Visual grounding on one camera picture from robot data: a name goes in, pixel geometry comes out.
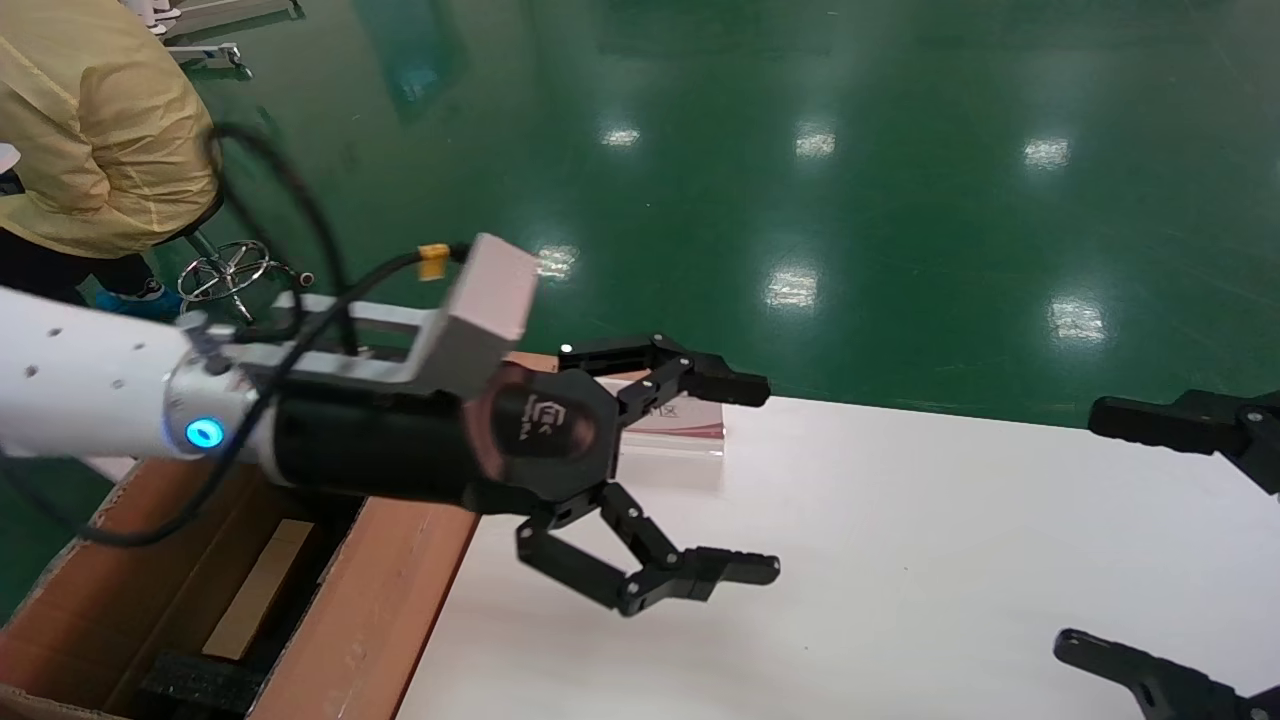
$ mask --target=stool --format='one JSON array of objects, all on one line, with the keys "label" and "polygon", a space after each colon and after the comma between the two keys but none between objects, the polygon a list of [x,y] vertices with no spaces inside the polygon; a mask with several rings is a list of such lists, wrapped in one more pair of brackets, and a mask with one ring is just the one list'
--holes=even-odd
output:
[{"label": "stool", "polygon": [[182,296],[183,313],[196,302],[230,297],[241,319],[252,324],[253,315],[244,307],[244,302],[239,297],[241,291],[257,282],[268,270],[283,270],[302,287],[314,283],[315,275],[294,273],[288,265],[273,260],[271,254],[261,242],[246,240],[219,246],[209,242],[205,233],[200,231],[200,225],[209,222],[221,208],[223,196],[218,193],[214,204],[198,218],[157,245],[182,237],[200,255],[178,275],[178,295]]}]

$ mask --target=yellow cable connector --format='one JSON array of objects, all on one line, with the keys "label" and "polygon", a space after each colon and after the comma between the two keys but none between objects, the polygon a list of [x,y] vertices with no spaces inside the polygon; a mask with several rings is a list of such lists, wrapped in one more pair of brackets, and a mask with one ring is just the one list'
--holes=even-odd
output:
[{"label": "yellow cable connector", "polygon": [[444,263],[449,259],[448,245],[442,242],[419,245],[417,254],[422,258],[422,261],[417,264],[419,281],[438,281],[444,277]]}]

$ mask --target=wooden block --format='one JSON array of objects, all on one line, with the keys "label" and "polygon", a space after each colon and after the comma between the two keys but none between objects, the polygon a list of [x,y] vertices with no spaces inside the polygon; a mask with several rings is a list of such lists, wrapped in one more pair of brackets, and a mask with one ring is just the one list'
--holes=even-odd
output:
[{"label": "wooden block", "polygon": [[275,534],[262,548],[248,578],[236,593],[236,600],[214,628],[214,634],[205,642],[205,655],[228,660],[239,660],[244,656],[312,529],[311,523],[302,520],[280,520]]}]

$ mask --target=black cable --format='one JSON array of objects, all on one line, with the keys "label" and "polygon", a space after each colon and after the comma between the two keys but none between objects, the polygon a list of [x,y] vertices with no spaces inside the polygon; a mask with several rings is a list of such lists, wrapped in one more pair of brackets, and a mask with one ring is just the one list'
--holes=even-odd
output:
[{"label": "black cable", "polygon": [[[261,242],[266,251],[271,256],[278,258],[284,265],[289,265],[284,255],[280,254],[280,247],[269,238],[266,228],[253,217],[250,211],[248,205],[244,200],[236,193],[234,188],[229,182],[227,182],[225,165],[219,156],[220,141],[223,138],[234,140],[250,150],[259,160],[261,160],[275,176],[275,179],[284,186],[289,192],[289,196],[306,215],[307,220],[311,223],[311,228],[315,232],[315,238],[320,243],[320,250],[324,254],[325,264],[328,265],[328,273],[333,278],[333,293],[334,296],[342,296],[347,292],[347,270],[342,261],[342,252],[338,249],[338,240],[333,234],[333,228],[329,225],[329,220],[324,217],[320,210],[320,205],[316,202],[311,191],[307,188],[306,183],[302,182],[302,177],[293,165],[284,158],[265,136],[247,128],[244,126],[238,126],[234,123],[215,123],[212,128],[205,135],[204,149],[205,156],[210,165],[214,168],[214,176],[218,178],[218,187],[227,199],[227,202],[239,217],[244,227],[248,228],[250,234],[253,240]],[[292,340],[293,336],[298,334],[302,329],[302,319],[305,313],[302,310],[302,292],[298,288],[296,278],[289,279],[289,292],[293,297],[293,314],[291,316],[289,324],[284,328],[273,329],[260,329],[260,328],[242,328],[237,331],[236,341],[241,343],[248,342],[283,342]],[[347,355],[356,355],[360,348],[356,341],[356,324],[351,319],[351,314],[343,309],[340,316],[338,318],[338,333],[342,341],[343,352]]]},{"label": "black cable", "polygon": [[[451,256],[462,256],[463,252],[465,250],[460,249],[457,255],[451,252]],[[227,448],[218,456],[218,461],[214,464],[214,469],[209,473],[209,478],[205,479],[205,483],[200,486],[196,493],[187,500],[187,502],[173,518],[164,521],[159,527],[150,530],[118,533],[82,524],[63,512],[61,509],[50,501],[49,497],[46,497],[41,491],[28,484],[26,478],[20,478],[17,473],[9,471],[10,468],[6,466],[8,457],[4,457],[3,452],[0,452],[0,460],[5,460],[5,466],[0,466],[0,473],[4,474],[18,493],[36,506],[37,510],[64,528],[72,530],[82,539],[111,547],[143,547],[155,544],[168,538],[195,520],[200,509],[204,507],[205,502],[214,495],[218,487],[221,486],[227,474],[236,464],[236,459],[241,450],[243,450],[250,436],[253,433],[253,428],[257,425],[259,420],[262,419],[268,407],[270,407],[270,404],[275,398],[285,375],[289,374],[302,355],[311,350],[311,347],[320,338],[320,334],[339,316],[347,316],[347,309],[352,302],[362,299],[379,283],[396,274],[397,270],[415,265],[420,261],[421,255],[416,251],[397,255],[396,258],[387,260],[360,278],[355,286],[352,286],[342,296],[337,297],[333,305],[326,307],[323,313],[316,314],[303,325],[297,334],[293,347],[288,354],[285,354],[284,359],[280,360],[280,364],[273,369],[271,374],[261,384],[261,387],[259,387],[257,400],[255,400],[248,411],[244,413],[244,419],[241,420],[239,425],[236,428],[236,433],[227,443]]]}]

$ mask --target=black pants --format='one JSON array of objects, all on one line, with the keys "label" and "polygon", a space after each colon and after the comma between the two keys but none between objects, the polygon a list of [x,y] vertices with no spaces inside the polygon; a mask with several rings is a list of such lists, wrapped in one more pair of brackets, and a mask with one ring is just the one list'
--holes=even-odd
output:
[{"label": "black pants", "polygon": [[108,292],[136,296],[156,287],[141,255],[95,260],[64,255],[0,228],[0,284],[73,305],[84,305],[76,290],[90,275]]}]

